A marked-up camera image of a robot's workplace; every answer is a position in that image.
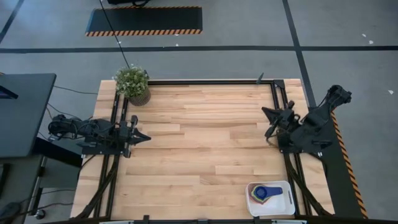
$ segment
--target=black floor line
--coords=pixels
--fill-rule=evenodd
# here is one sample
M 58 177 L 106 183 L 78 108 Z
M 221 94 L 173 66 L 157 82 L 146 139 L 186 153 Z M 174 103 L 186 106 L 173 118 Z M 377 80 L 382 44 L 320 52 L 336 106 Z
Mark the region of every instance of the black floor line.
M 294 46 L 294 49 L 296 52 L 298 65 L 299 65 L 300 71 L 301 71 L 301 76 L 303 78 L 305 92 L 307 93 L 308 105 L 311 107 L 314 107 L 317 105 L 317 103 L 315 102 L 315 97 L 313 95 L 313 91 L 312 91 L 312 87 L 311 87 L 311 83 L 310 83 L 310 77 L 308 76 L 307 67 L 305 66 L 303 52 L 300 48 L 299 37 L 297 37 L 297 32 L 296 32 L 296 28 L 294 26 L 292 12 L 290 11 L 290 6 L 289 6 L 289 3 L 287 2 L 287 0 L 282 0 L 282 2 L 283 2 L 285 13 L 286 13 L 286 18 L 287 18 L 287 23 L 288 23 L 289 29 L 290 29 L 290 34 L 292 35 L 293 46 Z
M 6 24 L 4 25 L 4 27 L 2 28 L 2 31 L 0 33 L 0 44 L 2 42 L 2 40 L 4 39 L 4 37 L 6 36 L 8 29 L 10 29 L 10 26 L 12 24 L 12 22 L 14 21 L 15 17 L 18 14 L 19 9 L 22 6 L 22 3 L 24 3 L 24 0 L 18 0 L 17 5 L 15 6 L 14 10 L 12 11 L 10 17 L 8 18 Z
M 123 47 L 124 52 L 186 52 L 186 51 L 395 51 L 398 46 L 186 46 L 186 47 Z M 44 49 L 6 49 L 0 48 L 0 54 L 49 54 L 49 53 L 107 53 L 120 52 L 118 47 L 82 47 L 82 48 L 44 48 Z

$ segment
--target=wheel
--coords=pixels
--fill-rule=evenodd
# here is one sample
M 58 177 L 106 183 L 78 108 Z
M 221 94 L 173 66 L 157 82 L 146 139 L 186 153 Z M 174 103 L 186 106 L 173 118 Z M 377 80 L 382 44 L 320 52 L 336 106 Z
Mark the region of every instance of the wheel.
M 37 220 L 43 219 L 43 218 L 45 217 L 45 211 L 42 210 L 42 209 L 39 209 L 39 210 L 36 212 L 35 217 L 36 217 Z

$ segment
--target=orange and black hazard stripe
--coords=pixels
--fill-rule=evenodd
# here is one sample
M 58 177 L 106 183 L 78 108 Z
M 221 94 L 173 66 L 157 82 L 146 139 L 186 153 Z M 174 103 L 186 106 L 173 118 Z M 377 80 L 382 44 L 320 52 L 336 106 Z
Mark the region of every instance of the orange and black hazard stripe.
M 336 120 L 336 116 L 335 116 L 334 112 L 331 112 L 331 118 L 333 120 L 333 125 L 335 127 L 337 139 L 338 139 L 338 142 L 340 144 L 341 152 L 343 153 L 343 158 L 344 158 L 346 166 L 347 166 L 348 174 L 349 174 L 349 177 L 351 179 L 351 183 L 353 184 L 353 188 L 354 188 L 356 199 L 358 201 L 358 205 L 359 205 L 359 207 L 361 209 L 361 213 L 363 215 L 363 218 L 368 218 L 368 213 L 366 212 L 365 205 L 363 203 L 361 193 L 359 192 L 358 183 L 356 182 L 356 179 L 355 179 L 355 176 L 354 176 L 353 167 L 351 166 L 351 162 L 349 161 L 348 153 L 347 153 L 347 150 L 346 150 L 346 146 L 344 145 L 343 137 L 341 136 L 340 130 L 338 128 L 337 120 Z
M 115 34 L 116 36 L 129 35 L 173 35 L 173 34 L 201 34 L 199 29 L 177 29 L 177 30 L 119 30 L 119 31 L 91 31 L 86 32 L 86 37 L 108 37 Z
M 201 34 L 200 6 L 137 7 L 95 9 L 86 30 L 87 37 L 111 35 L 187 35 Z

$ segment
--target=plant pot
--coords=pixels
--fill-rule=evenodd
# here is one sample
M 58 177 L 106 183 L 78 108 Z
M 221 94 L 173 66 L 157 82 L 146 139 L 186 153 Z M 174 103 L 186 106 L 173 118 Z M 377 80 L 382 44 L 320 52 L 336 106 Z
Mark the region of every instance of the plant pot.
M 127 98 L 131 104 L 133 104 L 134 106 L 143 106 L 145 104 L 147 104 L 150 100 L 150 91 L 149 88 L 147 87 L 144 94 L 140 95 L 140 96 L 132 96 Z

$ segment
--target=potted plant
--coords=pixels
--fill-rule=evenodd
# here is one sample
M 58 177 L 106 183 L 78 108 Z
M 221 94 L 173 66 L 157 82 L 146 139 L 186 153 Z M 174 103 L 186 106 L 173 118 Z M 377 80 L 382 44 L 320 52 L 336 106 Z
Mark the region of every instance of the potted plant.
M 114 77 L 116 91 L 124 94 L 134 106 L 145 105 L 150 100 L 148 79 L 147 72 L 141 67 L 132 65 L 130 68 L 122 68 Z

